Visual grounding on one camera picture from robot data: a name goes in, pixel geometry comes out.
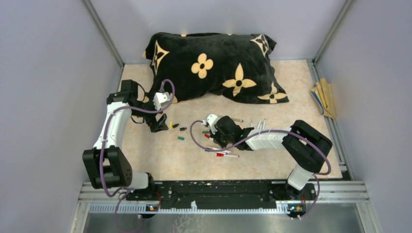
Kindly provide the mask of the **white marker pink cap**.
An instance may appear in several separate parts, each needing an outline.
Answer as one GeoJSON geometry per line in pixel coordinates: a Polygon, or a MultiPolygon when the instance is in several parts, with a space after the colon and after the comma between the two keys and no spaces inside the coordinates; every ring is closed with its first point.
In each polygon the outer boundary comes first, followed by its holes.
{"type": "Polygon", "coordinates": [[[232,154],[232,153],[233,153],[233,152],[230,151],[230,150],[224,150],[224,149],[215,148],[215,147],[207,147],[207,149],[216,150],[218,153],[226,153],[226,154],[232,154]]]}

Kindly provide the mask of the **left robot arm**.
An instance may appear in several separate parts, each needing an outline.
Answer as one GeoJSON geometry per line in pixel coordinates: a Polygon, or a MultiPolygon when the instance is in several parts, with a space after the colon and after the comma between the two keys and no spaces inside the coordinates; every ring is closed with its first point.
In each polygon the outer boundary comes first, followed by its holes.
{"type": "Polygon", "coordinates": [[[123,80],[120,91],[108,96],[101,133],[92,148],[83,152],[82,160],[95,189],[121,189],[132,185],[135,173],[121,150],[126,126],[132,117],[143,118],[153,133],[168,130],[164,110],[174,99],[173,82],[163,80],[148,102],[137,99],[138,86],[133,80],[123,80]]]}

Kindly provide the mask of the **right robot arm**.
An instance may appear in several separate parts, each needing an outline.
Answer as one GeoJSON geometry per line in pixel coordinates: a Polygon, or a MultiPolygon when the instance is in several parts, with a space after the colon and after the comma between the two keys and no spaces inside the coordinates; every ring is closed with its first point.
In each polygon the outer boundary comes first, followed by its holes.
{"type": "Polygon", "coordinates": [[[285,194],[291,200],[304,195],[304,186],[313,175],[320,173],[324,164],[330,166],[327,156],[332,149],[332,141],[303,120],[296,120],[281,130],[243,129],[228,116],[210,114],[203,124],[209,128],[214,143],[222,148],[231,144],[238,150],[287,151],[296,161],[285,186],[285,194]]]}

